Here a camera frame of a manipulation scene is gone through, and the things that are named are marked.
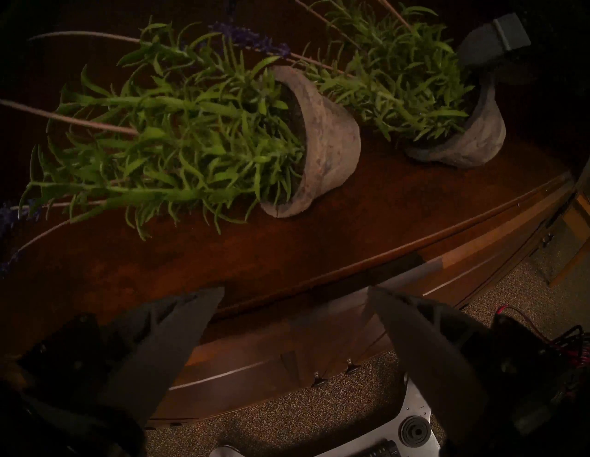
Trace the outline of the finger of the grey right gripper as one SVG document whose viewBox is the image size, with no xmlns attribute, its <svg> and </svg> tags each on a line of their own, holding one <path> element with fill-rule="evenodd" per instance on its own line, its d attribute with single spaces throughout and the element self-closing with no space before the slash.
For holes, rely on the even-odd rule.
<svg viewBox="0 0 590 457">
<path fill-rule="evenodd" d="M 509 13 L 472 30 L 457 48 L 464 68 L 483 67 L 508 52 L 530 46 L 530 37 L 516 13 Z"/>
</svg>

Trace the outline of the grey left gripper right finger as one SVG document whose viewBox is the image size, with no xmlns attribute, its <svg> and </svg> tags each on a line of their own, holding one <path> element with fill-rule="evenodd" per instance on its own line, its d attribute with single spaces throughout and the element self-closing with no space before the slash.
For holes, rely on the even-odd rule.
<svg viewBox="0 0 590 457">
<path fill-rule="evenodd" d="M 469 443 L 489 395 L 462 350 L 473 338 L 486 340 L 490 329 L 444 303 L 382 287 L 368 288 L 368 305 L 447 438 Z"/>
</svg>

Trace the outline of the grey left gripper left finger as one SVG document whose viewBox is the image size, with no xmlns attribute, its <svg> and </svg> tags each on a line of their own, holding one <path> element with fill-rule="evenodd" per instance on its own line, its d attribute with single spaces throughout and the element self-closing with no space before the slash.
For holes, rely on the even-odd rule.
<svg viewBox="0 0 590 457">
<path fill-rule="evenodd" d="M 204 288 L 139 305 L 105 327 L 125 350 L 99 394 L 101 405 L 145 426 L 182 371 L 225 295 Z"/>
</svg>

